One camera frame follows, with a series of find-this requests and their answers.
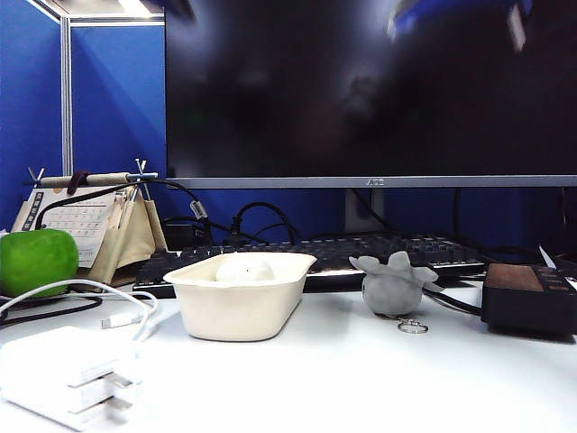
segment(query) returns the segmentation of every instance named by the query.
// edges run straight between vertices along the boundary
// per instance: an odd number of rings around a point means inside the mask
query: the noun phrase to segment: monitor stand
[[[371,203],[371,209],[379,215],[379,217],[383,217],[385,212],[385,189],[359,189],[359,191],[365,195]],[[382,224],[371,216],[350,189],[347,189],[345,194],[344,231],[346,233],[382,230]]]

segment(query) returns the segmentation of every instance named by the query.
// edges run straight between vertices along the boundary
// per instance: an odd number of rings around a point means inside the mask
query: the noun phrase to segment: monitor
[[[166,12],[191,188],[576,186],[573,0],[191,0]]]

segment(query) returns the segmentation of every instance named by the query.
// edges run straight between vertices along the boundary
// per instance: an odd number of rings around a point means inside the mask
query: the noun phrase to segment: monitor bezel
[[[577,187],[577,175],[169,178],[194,189]]]

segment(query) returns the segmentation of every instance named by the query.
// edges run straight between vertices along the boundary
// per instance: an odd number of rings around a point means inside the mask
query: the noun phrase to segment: white ball
[[[228,282],[274,280],[274,272],[263,260],[233,257],[218,268],[216,280]]]

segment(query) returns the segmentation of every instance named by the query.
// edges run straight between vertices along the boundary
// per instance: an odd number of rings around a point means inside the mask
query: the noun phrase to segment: aoc logo
[[[385,187],[387,183],[383,178],[371,179],[367,182],[367,187]]]

